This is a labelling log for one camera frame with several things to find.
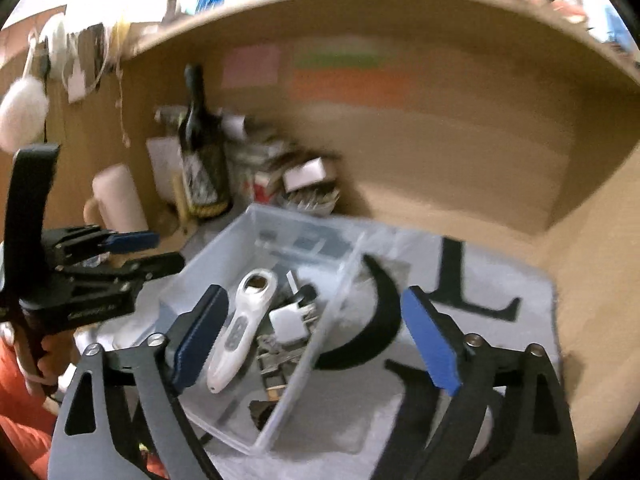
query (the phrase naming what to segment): wine bottle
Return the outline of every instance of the wine bottle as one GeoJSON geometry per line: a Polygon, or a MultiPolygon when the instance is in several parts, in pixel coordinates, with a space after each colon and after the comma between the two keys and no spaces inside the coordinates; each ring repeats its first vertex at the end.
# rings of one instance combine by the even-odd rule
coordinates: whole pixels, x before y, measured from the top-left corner
{"type": "Polygon", "coordinates": [[[213,218],[231,204],[220,117],[205,104],[200,65],[187,65],[184,78],[190,94],[187,115],[178,128],[182,150],[182,180],[190,213],[213,218]]]}

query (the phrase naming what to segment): tag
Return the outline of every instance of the tag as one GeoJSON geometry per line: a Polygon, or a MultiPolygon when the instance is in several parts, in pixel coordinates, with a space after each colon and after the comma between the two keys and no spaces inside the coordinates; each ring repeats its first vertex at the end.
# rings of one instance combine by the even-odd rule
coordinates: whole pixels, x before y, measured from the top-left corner
{"type": "Polygon", "coordinates": [[[80,67],[80,60],[74,60],[74,69],[66,82],[66,89],[69,94],[69,103],[75,103],[84,99],[86,95],[86,85],[84,82],[84,71],[80,67]]]}
{"type": "Polygon", "coordinates": [[[223,59],[222,88],[277,85],[279,69],[279,46],[241,46],[229,51],[223,59]]]}

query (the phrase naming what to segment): blue gripper pad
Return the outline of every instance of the blue gripper pad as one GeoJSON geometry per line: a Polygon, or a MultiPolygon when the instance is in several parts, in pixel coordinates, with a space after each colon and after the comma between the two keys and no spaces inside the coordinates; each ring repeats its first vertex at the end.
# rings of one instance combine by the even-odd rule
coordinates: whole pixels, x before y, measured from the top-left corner
{"type": "Polygon", "coordinates": [[[180,314],[167,332],[170,343],[165,359],[174,369],[171,383],[178,393],[195,384],[228,311],[226,290],[219,285],[210,285],[194,309],[180,314]],[[177,348],[172,348],[172,341],[177,348]]]}
{"type": "Polygon", "coordinates": [[[400,309],[431,381],[452,397],[462,382],[456,352],[433,320],[438,311],[431,302],[423,304],[410,288],[402,293],[400,309]]]}
{"type": "Polygon", "coordinates": [[[153,231],[114,233],[100,244],[100,249],[113,254],[127,254],[154,249],[159,244],[160,235],[153,231]]]}

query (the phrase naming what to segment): pink sticky note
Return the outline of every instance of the pink sticky note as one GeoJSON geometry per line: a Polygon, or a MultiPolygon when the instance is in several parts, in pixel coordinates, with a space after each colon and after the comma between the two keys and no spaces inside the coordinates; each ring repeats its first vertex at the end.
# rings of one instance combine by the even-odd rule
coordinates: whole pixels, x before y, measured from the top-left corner
{"type": "Polygon", "coordinates": [[[275,44],[235,48],[224,59],[222,88],[275,85],[279,66],[280,48],[275,44]]]}

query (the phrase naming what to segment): white handheld device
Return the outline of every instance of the white handheld device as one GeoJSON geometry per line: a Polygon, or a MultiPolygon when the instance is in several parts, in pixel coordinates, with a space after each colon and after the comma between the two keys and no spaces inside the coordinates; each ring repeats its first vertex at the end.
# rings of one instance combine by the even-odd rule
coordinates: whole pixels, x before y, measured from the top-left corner
{"type": "Polygon", "coordinates": [[[213,344],[207,372],[207,387],[212,393],[224,390],[238,373],[277,286],[276,274],[267,269],[252,270],[238,285],[236,312],[226,331],[213,344]]]}

